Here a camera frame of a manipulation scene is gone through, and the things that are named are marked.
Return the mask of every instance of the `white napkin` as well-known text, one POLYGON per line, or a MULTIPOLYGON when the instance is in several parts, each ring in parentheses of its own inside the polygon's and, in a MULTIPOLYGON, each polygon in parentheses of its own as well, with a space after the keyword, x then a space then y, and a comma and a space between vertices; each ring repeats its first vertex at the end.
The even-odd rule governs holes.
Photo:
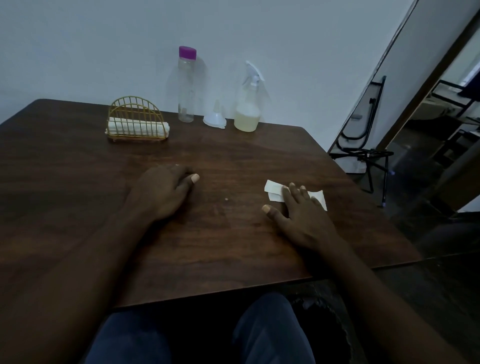
MULTIPOLYGON (((166 137, 170 132, 170 126, 163 122, 165 126, 166 137)), ((158 136, 163 138, 163 126, 161 122, 146 122, 142 120, 130 120, 111 117, 108 120, 108 130, 105 134, 110 135, 137 135, 137 136, 158 136)))
MULTIPOLYGON (((267 180, 264 191, 268 192, 268 198, 270 199, 270 201, 284 202, 283 196, 282 196, 282 187, 283 185, 277 182, 267 180)), ((325 197, 324 197, 323 191, 318 191, 318 192, 308 191, 308 196, 315 197, 322 204, 322 207, 324 208, 324 210, 325 211, 327 210, 327 205, 325 203, 325 197)))

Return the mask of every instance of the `blue jeans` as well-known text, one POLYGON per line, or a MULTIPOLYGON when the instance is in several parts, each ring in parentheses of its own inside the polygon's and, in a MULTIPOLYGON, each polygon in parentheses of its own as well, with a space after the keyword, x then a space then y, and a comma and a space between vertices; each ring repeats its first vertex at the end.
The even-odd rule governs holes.
MULTIPOLYGON (((232 345, 241 363, 315 363, 290 303, 278 293, 263 295, 245 311, 232 345)), ((167 339, 141 312, 111 314, 85 358, 85 364, 109 363, 171 363, 167 339)))

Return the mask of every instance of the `plastic bottle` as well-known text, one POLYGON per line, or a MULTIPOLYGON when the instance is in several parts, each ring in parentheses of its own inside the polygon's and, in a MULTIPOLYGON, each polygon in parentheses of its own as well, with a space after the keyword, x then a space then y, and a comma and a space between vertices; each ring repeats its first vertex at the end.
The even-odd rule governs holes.
POLYGON ((243 132, 253 132, 257 128, 261 111, 258 105, 257 92, 262 75, 247 61, 248 77, 244 82, 244 92, 237 102, 233 125, 243 132))
POLYGON ((195 48, 179 47, 179 120, 183 122, 193 121, 193 101, 195 90, 193 89, 193 71, 197 50, 195 48))

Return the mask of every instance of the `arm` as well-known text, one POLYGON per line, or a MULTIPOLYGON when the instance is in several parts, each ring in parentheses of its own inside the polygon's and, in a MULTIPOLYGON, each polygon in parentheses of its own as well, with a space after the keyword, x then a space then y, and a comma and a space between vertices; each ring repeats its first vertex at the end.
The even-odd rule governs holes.
POLYGON ((154 220, 172 215, 198 174, 186 167, 148 170, 124 206, 0 312, 1 363, 78 359, 108 309, 123 267, 154 220))
POLYGON ((283 188, 289 218, 262 210, 295 244, 317 252, 390 360, 398 364, 466 363, 435 330, 391 292, 337 234, 320 203, 305 187, 283 188))

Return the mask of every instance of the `dark brown table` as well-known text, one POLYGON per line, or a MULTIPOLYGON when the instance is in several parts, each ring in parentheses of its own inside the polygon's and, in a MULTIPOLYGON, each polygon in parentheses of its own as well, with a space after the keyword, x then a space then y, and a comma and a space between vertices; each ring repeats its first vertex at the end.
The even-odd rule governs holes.
POLYGON ((120 282, 120 306, 309 278, 261 211, 267 179, 323 189, 338 232, 370 267, 421 259, 300 127, 260 123, 244 133, 231 121, 221 130, 166 112, 168 140, 109 143, 107 112, 41 99, 0 125, 1 297, 33 284, 159 163, 192 165, 201 178, 175 217, 144 237, 120 282))

